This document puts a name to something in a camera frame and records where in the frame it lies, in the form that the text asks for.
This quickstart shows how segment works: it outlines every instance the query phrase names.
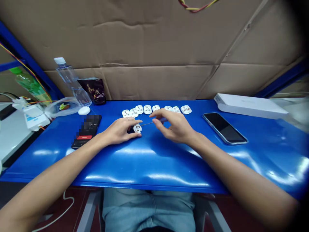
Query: forearm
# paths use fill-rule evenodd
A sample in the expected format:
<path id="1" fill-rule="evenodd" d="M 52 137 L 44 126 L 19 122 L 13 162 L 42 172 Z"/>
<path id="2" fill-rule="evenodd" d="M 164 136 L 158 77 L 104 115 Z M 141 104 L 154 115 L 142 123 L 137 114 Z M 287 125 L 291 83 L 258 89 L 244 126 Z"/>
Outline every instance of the forearm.
<path id="1" fill-rule="evenodd" d="M 297 201 L 271 181 L 218 148 L 205 136 L 189 144 L 216 172 L 232 195 L 270 229 L 285 226 Z"/>
<path id="2" fill-rule="evenodd" d="M 89 161 L 106 146 L 104 144 L 98 145 L 97 139 L 94 137 L 27 184 L 0 210 L 0 219 L 25 221 L 27 224 L 35 223 L 38 217 L 67 189 Z"/>

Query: smartphone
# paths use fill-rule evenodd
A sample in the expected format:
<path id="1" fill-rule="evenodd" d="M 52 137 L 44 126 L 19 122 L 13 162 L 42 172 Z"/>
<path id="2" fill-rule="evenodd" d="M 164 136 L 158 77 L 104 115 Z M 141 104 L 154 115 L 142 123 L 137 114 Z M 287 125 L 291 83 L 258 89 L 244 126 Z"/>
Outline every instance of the smartphone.
<path id="1" fill-rule="evenodd" d="M 90 141 L 97 134 L 101 119 L 101 115 L 87 115 L 84 120 L 84 124 L 79 129 L 76 139 L 72 143 L 71 148 L 76 150 Z"/>
<path id="2" fill-rule="evenodd" d="M 203 118 L 228 145 L 247 143 L 248 140 L 218 113 L 203 114 Z"/>
<path id="3" fill-rule="evenodd" d="M 0 111 L 0 121 L 6 119 L 8 116 L 10 116 L 12 113 L 14 113 L 16 109 L 12 107 L 12 104 L 8 105 L 4 109 Z"/>

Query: blue table surface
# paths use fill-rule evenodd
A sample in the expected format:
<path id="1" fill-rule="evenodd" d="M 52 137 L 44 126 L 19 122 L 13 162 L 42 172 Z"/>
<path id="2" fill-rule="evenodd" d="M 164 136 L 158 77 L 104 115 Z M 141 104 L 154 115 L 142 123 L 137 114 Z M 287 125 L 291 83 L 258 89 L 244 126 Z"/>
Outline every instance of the blue table surface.
<path id="1" fill-rule="evenodd" d="M 98 132 L 104 131 L 122 111 L 137 105 L 189 105 L 186 119 L 193 129 L 255 170 L 295 198 L 300 198 L 308 181 L 308 134 L 284 120 L 272 120 L 221 112 L 214 100 L 196 101 L 110 101 L 91 106 L 101 114 Z M 245 145 L 225 144 L 202 118 L 218 112 L 248 140 Z M 36 141 L 3 173 L 0 181 L 30 182 L 46 168 L 72 153 L 71 144 L 84 121 L 73 114 L 56 118 Z M 137 117 L 151 122 L 149 115 Z M 190 147 L 167 140 L 154 124 L 143 127 L 142 137 L 102 150 L 77 176 L 73 185 L 189 191 L 226 194 L 217 175 Z"/>

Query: red floor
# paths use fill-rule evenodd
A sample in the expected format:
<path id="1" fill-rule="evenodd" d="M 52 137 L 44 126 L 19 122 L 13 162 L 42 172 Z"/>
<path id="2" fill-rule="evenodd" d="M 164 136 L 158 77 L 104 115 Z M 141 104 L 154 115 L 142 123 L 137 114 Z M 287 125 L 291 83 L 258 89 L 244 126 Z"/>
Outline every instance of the red floor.
<path id="1" fill-rule="evenodd" d="M 66 191 L 66 197 L 74 197 L 75 202 L 72 207 L 65 213 L 59 220 L 52 225 L 43 229 L 42 232 L 76 232 L 79 221 L 81 219 L 83 209 L 88 199 L 89 193 L 93 191 L 93 188 L 71 187 Z M 231 196 L 216 195 L 214 201 L 220 208 L 227 224 L 232 232 L 263 232 L 266 231 L 263 226 L 252 218 Z M 63 200 L 59 198 L 45 214 L 53 214 L 45 222 L 38 223 L 35 229 L 41 228 L 59 215 L 61 215 L 72 203 L 71 199 Z M 96 209 L 95 216 L 93 218 L 91 232 L 100 232 L 98 209 Z M 205 219 L 204 232 L 214 232 L 211 221 L 208 217 Z"/>

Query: bottle cap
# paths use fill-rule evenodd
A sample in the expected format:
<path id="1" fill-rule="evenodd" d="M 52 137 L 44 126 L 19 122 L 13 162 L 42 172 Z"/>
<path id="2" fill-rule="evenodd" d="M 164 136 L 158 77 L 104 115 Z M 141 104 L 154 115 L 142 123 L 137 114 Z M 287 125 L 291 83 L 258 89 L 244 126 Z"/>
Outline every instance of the bottle cap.
<path id="1" fill-rule="evenodd" d="M 12 73 L 14 73 L 14 74 L 18 74 L 18 73 L 22 73 L 23 71 L 20 69 L 20 68 L 18 68 L 18 67 L 15 67 L 15 68 L 11 68 L 11 69 L 9 69 Z"/>
<path id="2" fill-rule="evenodd" d="M 56 57 L 54 58 L 54 61 L 56 62 L 56 64 L 65 64 L 65 60 L 63 57 Z"/>

